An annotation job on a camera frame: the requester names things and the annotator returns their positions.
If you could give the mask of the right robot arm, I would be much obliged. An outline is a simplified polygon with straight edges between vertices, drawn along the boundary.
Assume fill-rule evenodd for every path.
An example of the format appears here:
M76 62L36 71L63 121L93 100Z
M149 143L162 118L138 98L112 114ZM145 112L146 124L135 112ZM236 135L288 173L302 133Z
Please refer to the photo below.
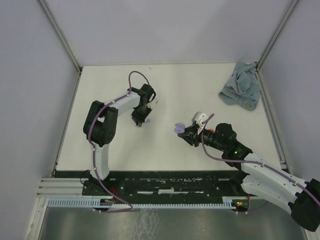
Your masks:
M201 129L197 123L186 127L177 123L177 136L189 145L222 151L219 161L240 171L229 183L236 196L244 192L261 197L282 208L304 229L315 232L320 226L320 182L296 177L273 166L237 140L231 124L220 123L215 130Z

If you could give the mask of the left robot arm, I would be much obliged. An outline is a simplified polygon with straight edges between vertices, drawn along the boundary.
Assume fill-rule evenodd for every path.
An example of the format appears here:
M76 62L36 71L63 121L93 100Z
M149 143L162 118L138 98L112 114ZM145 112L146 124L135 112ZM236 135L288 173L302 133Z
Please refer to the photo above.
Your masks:
M92 102L83 125L83 133L92 145L92 165L90 174L97 180L93 189L99 195L106 195L111 183L106 180L110 174L108 158L111 141L116 135L118 117L132 111L131 119L141 127L156 103L156 92L149 84L140 89L129 88L124 95L109 103L98 100Z

